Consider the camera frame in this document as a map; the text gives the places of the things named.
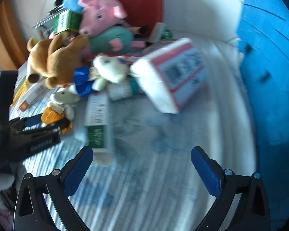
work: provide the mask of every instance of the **black clamp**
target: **black clamp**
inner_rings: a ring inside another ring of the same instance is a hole
[[[26,174],[17,197],[14,231],[59,231],[49,213],[43,194],[49,194],[67,231],[89,231],[68,197],[74,195],[93,161],[91,147],[84,146],[62,170],[55,169],[48,176]]]
[[[0,171],[5,172],[9,170],[9,163],[21,162],[60,143],[60,129],[70,124],[67,118],[63,118],[46,127],[23,130],[42,123],[41,114],[9,121],[9,108],[13,101],[17,76],[17,71],[0,73]]]
[[[226,231],[271,230],[270,208],[260,174],[248,177],[224,170],[200,146],[192,149],[191,160],[209,194],[216,197],[195,231],[218,231],[236,194],[241,198]]]
[[[242,194],[227,231],[270,231],[270,210],[262,179],[258,173],[251,177],[238,176],[230,169],[223,170],[211,160],[201,147],[191,153],[192,163],[216,201],[196,228],[196,231],[218,231],[235,194]],[[17,198],[14,231],[58,231],[45,203],[43,194],[49,194],[67,231],[89,231],[68,200],[75,194],[93,160],[93,151],[84,146],[62,170],[55,169],[48,176],[26,174]]]

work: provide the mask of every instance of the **small carton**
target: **small carton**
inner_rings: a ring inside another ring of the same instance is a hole
[[[172,114],[184,107],[207,77],[200,54],[189,38],[139,58],[130,72],[156,108]]]
[[[165,28],[166,28],[165,23],[162,23],[162,22],[155,23],[154,28],[149,36],[148,42],[151,42],[151,43],[158,42],[161,39]]]
[[[82,16],[71,10],[66,10],[55,17],[54,34],[69,30],[78,32]]]
[[[106,91],[90,94],[84,125],[87,128],[88,146],[94,152],[94,162],[102,166],[109,166],[114,160],[113,129],[110,120]]]
[[[25,111],[29,105],[45,90],[45,81],[35,83],[19,99],[17,105],[21,111]]]

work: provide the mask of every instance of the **blue gripper pad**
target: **blue gripper pad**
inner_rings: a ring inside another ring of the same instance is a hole
[[[207,188],[207,191],[210,195],[213,195],[218,199],[222,192],[221,181],[208,163],[211,161],[210,158],[201,147],[194,147],[190,156],[195,169]]]
[[[91,147],[86,147],[82,156],[76,161],[76,164],[70,170],[69,174],[64,179],[63,194],[67,198],[74,195],[78,189],[83,177],[93,161],[93,150]]]

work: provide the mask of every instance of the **green bottle cap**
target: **green bottle cap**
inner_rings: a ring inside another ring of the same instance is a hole
[[[168,29],[164,29],[161,39],[169,39],[172,38],[172,33]]]

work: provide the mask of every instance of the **wooden frame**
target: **wooden frame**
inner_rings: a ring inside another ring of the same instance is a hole
[[[17,27],[10,0],[0,4],[0,66],[17,70],[28,59],[29,52]]]

